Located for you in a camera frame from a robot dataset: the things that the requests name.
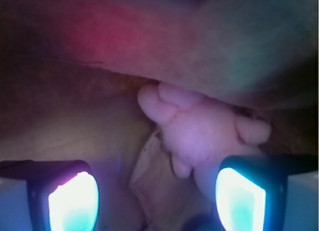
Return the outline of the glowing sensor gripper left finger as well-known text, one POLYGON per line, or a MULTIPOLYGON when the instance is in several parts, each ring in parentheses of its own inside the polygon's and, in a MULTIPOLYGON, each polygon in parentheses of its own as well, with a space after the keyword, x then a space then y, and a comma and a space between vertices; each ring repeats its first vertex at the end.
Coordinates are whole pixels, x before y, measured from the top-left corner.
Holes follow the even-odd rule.
POLYGON ((2 231, 92 231, 99 188, 90 166, 73 161, 2 161, 2 231))

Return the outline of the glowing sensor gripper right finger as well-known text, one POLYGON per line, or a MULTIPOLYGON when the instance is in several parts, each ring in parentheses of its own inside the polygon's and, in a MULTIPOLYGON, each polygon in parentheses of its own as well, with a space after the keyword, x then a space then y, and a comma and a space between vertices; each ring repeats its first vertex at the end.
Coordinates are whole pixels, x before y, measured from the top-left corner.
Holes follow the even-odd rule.
POLYGON ((226 157, 215 202, 226 231, 317 231, 319 159, 315 155, 226 157))

